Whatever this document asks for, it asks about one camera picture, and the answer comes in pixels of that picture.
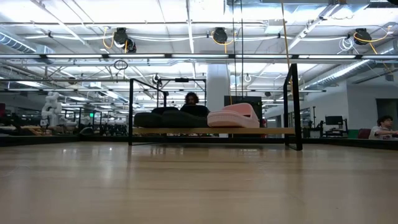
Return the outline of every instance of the black cushion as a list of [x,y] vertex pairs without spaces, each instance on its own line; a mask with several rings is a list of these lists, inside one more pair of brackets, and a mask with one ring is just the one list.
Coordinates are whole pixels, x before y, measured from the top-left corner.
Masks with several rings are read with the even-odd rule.
[[206,106],[202,105],[184,105],[180,111],[198,116],[201,118],[207,117],[209,114],[209,109]]
[[207,116],[199,117],[183,111],[166,111],[162,115],[165,128],[207,128]]
[[152,113],[162,115],[165,111],[178,111],[178,108],[167,106],[162,108],[155,108],[152,110]]
[[134,115],[134,126],[141,128],[161,128],[162,115],[156,113],[138,113]]
[[162,114],[165,111],[178,111],[175,107],[155,108],[151,113],[138,113],[134,116],[134,126],[141,128],[161,128]]

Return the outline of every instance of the wooden platform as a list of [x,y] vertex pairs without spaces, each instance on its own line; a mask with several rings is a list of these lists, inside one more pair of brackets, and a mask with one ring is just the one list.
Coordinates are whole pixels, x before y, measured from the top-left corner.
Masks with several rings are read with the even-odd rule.
[[397,161],[322,145],[5,147],[0,223],[396,224]]
[[294,134],[294,128],[134,128],[136,134]]

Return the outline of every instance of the wall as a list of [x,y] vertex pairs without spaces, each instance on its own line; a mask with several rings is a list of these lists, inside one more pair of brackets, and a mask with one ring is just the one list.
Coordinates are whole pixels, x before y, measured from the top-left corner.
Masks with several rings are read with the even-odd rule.
[[348,85],[350,129],[372,128],[378,119],[376,99],[398,98],[397,86]]
[[[346,82],[341,82],[336,87],[326,87],[325,93],[309,93],[304,101],[300,102],[300,109],[311,108],[311,118],[313,120],[313,109],[315,106],[316,124],[325,120],[325,116],[343,116],[348,119],[348,100]],[[289,102],[289,112],[293,111],[293,101]],[[269,109],[265,117],[282,115],[283,125],[283,106]]]

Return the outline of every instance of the white robot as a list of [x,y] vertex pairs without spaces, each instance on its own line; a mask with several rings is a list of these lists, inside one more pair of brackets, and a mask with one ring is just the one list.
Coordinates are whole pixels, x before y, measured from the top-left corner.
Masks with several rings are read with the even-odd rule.
[[41,126],[55,127],[58,125],[58,116],[62,112],[62,105],[58,103],[59,93],[49,92],[45,97],[45,104],[42,109]]

